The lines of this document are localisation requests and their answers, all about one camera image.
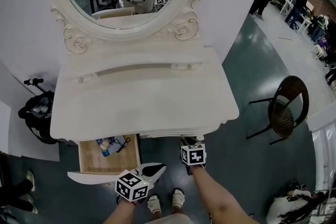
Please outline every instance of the black backpack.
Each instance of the black backpack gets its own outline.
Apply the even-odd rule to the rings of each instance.
[[[50,136],[50,123],[52,107],[54,103],[54,93],[51,91],[44,92],[41,95],[30,98],[25,107],[20,109],[18,115],[26,121],[30,131],[45,144],[56,144],[57,140]],[[32,128],[38,130],[36,135]]]

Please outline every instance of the chair leg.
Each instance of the chair leg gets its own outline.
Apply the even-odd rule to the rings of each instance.
[[[260,102],[266,102],[266,101],[272,101],[272,100],[273,100],[273,98],[266,98],[266,99],[261,99],[261,100],[257,100],[257,101],[249,102],[249,104],[260,103]]]
[[[265,132],[265,131],[267,131],[267,130],[269,130],[269,129],[272,129],[272,126],[271,126],[270,124],[269,124],[265,129],[261,130],[260,132],[255,133],[255,134],[253,134],[253,135],[250,135],[250,136],[246,137],[246,139],[250,139],[250,138],[252,138],[252,137],[254,137],[254,136],[257,136],[257,135],[259,135],[259,134],[262,134],[263,132]]]
[[[271,142],[271,143],[269,143],[269,144],[270,144],[270,145],[273,145],[273,144],[278,143],[278,142],[280,142],[280,141],[282,141],[282,140],[285,140],[285,139],[287,139],[287,138],[288,138],[288,137],[281,138],[281,139],[276,140],[276,141],[273,141],[273,142]]]

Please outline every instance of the mirror frame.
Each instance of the mirror frame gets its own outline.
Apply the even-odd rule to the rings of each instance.
[[[76,9],[71,0],[53,0],[57,10],[73,26],[92,37],[110,41],[139,39],[161,30],[183,10],[187,1],[171,0],[153,20],[143,25],[128,29],[113,29],[86,18]]]

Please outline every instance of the cable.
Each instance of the cable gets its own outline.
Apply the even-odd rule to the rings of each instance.
[[[124,142],[123,144],[120,144],[120,142],[118,141],[118,139],[114,139],[114,142],[120,145],[120,148],[119,148],[118,151],[117,151],[117,152],[119,153],[119,152],[121,152],[121,150],[122,150],[123,148],[125,148],[125,144],[131,142],[131,139],[130,139],[129,137],[127,137],[126,140],[125,140],[125,142]]]

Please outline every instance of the dark teal floor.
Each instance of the dark teal floor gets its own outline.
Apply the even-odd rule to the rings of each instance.
[[[232,46],[223,68],[240,110],[234,121],[205,136],[206,170],[227,188],[248,214],[266,223],[265,216],[281,186],[298,180],[315,187],[315,154],[311,133],[306,124],[297,127],[287,140],[269,145],[278,136],[273,131],[246,140],[268,124],[267,105],[247,105],[249,101],[273,96],[288,71],[257,24],[248,16]],[[295,114],[301,101],[291,105]],[[186,194],[184,211],[195,224],[208,223],[192,176],[187,176],[179,161],[178,138],[141,140],[142,161],[163,162],[167,171],[154,191],[161,197],[163,215],[170,214],[170,193],[180,187]],[[116,195],[105,185],[86,186],[73,182],[67,171],[79,170],[78,149],[60,145],[60,163],[29,158],[8,157],[13,183],[24,179],[31,169],[36,180],[32,194],[39,214],[12,209],[21,223],[103,223],[115,208]],[[150,219],[146,203],[137,206],[133,223]]]

